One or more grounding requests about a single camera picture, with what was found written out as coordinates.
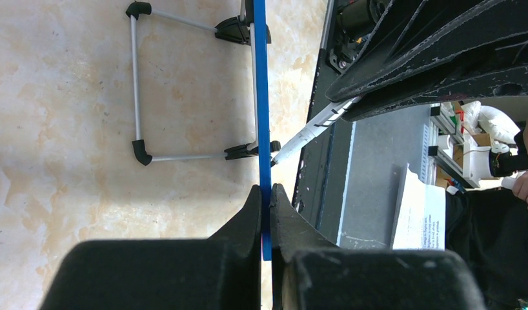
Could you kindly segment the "white black marker pen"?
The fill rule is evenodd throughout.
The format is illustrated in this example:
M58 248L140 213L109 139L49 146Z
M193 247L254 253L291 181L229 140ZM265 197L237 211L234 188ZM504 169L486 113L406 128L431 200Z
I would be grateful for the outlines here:
M280 151L272 158L270 163L271 167L289 158L313 139L325 132L330 126L335 124L335 122L337 122L353 104L359 102L361 98L361 96L356 96L339 103L329 103L310 119L307 124L284 146L282 146Z

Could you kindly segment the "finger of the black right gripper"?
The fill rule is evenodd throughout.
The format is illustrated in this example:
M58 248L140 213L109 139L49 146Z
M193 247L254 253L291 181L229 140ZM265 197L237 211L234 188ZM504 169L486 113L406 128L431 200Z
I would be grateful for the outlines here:
M329 100L528 63L528 1L391 1Z
M341 118L355 122L419 105L501 97L528 97L528 64L467 77L411 77L365 94Z

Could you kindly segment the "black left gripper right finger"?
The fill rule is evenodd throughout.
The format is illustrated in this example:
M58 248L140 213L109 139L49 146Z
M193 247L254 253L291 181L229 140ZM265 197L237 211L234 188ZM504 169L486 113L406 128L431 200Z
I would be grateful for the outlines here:
M450 251L342 249L315 230L277 183L270 195L275 309L484 309Z

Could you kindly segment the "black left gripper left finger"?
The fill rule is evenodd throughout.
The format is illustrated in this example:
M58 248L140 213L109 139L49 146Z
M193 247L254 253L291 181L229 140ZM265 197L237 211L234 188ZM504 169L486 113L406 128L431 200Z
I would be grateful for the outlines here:
M261 190L204 239L90 240L64 257L42 309L259 309Z

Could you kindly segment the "blue framed whiteboard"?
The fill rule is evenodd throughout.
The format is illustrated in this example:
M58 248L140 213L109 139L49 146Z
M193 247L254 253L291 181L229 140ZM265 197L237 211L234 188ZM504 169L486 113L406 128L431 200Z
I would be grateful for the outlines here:
M271 158L264 1L234 1L211 23L161 9L127 5L134 139L138 163L221 160L247 168L261 189L261 257L272 258Z

